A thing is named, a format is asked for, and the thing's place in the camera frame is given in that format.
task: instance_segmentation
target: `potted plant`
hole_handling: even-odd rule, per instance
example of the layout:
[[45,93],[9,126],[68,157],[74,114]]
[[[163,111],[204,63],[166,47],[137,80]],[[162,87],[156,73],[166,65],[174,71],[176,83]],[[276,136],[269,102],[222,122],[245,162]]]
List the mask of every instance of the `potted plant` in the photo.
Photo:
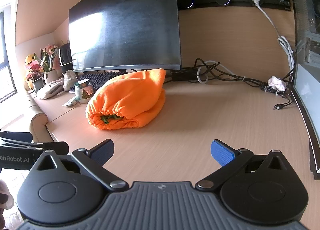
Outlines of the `potted plant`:
[[27,70],[25,81],[31,80],[33,88],[37,93],[39,89],[44,87],[42,81],[42,68],[37,60],[28,62],[28,64],[25,64],[25,68]]
[[40,65],[44,72],[44,81],[46,84],[49,84],[52,81],[58,80],[58,73],[53,69],[53,61],[58,54],[58,47],[53,45],[48,45],[41,50],[41,57],[39,58],[35,54],[35,58],[40,62]]

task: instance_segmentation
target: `smiley face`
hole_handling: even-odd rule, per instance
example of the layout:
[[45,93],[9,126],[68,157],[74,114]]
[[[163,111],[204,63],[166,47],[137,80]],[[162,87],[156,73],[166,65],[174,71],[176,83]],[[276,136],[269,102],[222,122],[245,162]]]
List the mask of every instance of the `smiley face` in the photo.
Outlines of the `smiley face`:
[[33,54],[28,55],[24,61],[26,65],[30,65],[32,61],[36,60]]

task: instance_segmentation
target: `beige armrest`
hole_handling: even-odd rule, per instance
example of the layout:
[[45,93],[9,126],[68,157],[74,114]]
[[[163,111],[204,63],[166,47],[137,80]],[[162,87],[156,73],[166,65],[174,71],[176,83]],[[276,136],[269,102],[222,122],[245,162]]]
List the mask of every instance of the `beige armrest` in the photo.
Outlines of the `beige armrest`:
[[26,92],[24,118],[29,123],[29,130],[34,142],[52,142],[52,138],[46,128],[47,115],[40,109],[32,96]]

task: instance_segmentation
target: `silver screw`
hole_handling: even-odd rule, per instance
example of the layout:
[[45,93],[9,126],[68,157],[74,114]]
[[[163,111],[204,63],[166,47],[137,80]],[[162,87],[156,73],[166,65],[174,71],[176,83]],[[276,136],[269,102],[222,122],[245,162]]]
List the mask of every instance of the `silver screw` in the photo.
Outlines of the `silver screw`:
[[211,188],[213,187],[213,182],[210,180],[201,180],[198,182],[200,188]]
[[110,187],[112,188],[123,188],[125,186],[125,182],[123,180],[115,180],[110,183]]

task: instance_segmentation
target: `window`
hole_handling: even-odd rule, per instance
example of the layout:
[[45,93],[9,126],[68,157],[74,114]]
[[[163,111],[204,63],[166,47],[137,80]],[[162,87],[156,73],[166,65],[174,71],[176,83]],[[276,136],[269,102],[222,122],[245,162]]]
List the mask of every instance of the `window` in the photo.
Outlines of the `window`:
[[0,13],[0,103],[17,93],[8,61],[7,49],[4,40],[4,18]]

